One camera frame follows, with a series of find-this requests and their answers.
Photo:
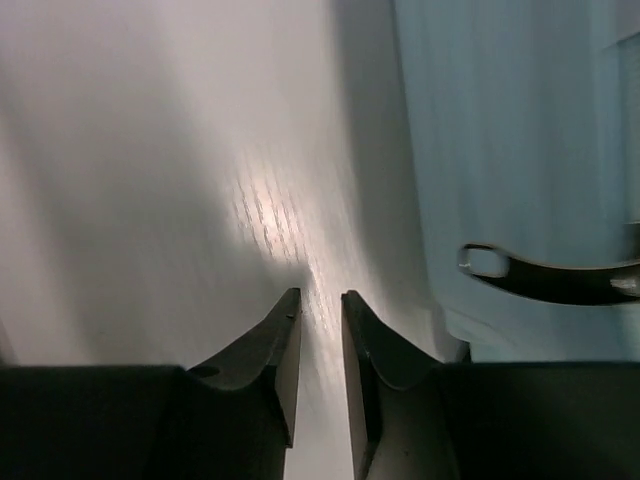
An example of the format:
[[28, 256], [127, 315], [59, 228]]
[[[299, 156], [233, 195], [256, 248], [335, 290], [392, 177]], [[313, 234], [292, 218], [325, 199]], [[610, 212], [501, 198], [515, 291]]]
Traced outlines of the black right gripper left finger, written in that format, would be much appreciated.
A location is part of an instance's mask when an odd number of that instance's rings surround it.
[[293, 444], [301, 292], [206, 361], [5, 367], [5, 479], [279, 479]]

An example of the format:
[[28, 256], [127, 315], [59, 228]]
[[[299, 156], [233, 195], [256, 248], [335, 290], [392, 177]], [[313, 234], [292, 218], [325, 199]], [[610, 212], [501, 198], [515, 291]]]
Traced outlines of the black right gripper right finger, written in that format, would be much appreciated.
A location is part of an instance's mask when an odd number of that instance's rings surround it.
[[356, 478], [638, 477], [637, 364], [442, 363], [341, 304]]

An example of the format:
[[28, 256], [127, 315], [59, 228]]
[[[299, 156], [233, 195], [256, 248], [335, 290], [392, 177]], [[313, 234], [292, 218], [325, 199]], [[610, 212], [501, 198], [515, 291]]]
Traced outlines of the light blue suitcase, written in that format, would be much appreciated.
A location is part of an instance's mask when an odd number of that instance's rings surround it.
[[637, 360], [639, 308], [563, 306], [467, 276], [499, 247], [559, 267], [631, 259], [639, 219], [635, 1], [395, 6], [427, 271], [476, 361]]

